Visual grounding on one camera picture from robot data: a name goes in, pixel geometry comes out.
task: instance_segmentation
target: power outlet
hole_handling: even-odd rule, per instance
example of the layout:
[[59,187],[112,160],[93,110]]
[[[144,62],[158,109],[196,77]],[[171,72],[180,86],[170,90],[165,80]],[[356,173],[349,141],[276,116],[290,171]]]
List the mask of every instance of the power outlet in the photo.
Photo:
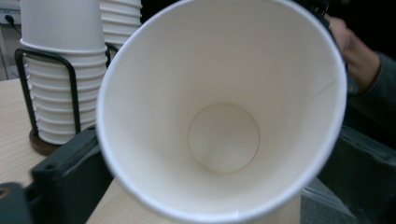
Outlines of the power outlet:
[[12,16],[12,18],[14,18],[15,25],[21,24],[21,12],[19,10],[0,8],[0,24],[9,24],[9,22],[6,20],[6,15]]

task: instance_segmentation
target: light wood tabletop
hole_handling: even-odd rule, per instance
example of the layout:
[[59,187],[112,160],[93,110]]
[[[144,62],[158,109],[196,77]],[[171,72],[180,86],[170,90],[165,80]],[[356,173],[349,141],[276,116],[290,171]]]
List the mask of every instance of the light wood tabletop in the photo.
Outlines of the light wood tabletop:
[[[32,182],[30,170],[45,159],[30,146],[32,130],[18,79],[0,82],[0,183]],[[295,199],[254,223],[300,223],[301,199]],[[143,206],[114,180],[88,223],[177,223]]]

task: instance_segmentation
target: wooden table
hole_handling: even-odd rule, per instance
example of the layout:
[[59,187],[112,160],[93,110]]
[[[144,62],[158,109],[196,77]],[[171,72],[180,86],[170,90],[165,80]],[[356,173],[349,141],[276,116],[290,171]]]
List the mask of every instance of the wooden table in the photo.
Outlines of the wooden table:
[[[18,79],[0,82],[0,183],[32,182],[30,169],[45,159],[30,146],[32,130]],[[128,195],[113,181],[88,223],[176,223]],[[255,223],[300,223],[300,197]]]

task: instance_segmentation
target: black cable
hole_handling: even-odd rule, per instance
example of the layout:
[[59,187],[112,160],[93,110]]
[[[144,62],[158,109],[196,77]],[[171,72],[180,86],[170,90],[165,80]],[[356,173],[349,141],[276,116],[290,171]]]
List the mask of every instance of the black cable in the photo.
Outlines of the black cable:
[[12,16],[6,15],[6,16],[4,17],[4,19],[6,19],[6,21],[9,22],[9,24],[11,25],[11,27],[14,28],[14,30],[15,30],[18,34],[22,35],[21,31],[19,31],[19,30],[17,29],[17,27],[15,27],[15,21],[14,21],[14,18],[13,18]]

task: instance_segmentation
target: person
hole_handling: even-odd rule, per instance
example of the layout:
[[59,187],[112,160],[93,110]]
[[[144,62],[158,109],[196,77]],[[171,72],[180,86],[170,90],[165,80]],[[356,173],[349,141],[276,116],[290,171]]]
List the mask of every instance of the person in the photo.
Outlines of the person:
[[[390,15],[388,21],[394,20]],[[396,61],[395,39],[386,48],[372,49],[350,29],[344,19],[326,15],[333,38],[342,54],[347,72],[359,87],[358,93],[348,99],[346,123],[385,145],[396,148]],[[396,27],[378,24],[392,29]],[[370,34],[373,27],[366,27]]]

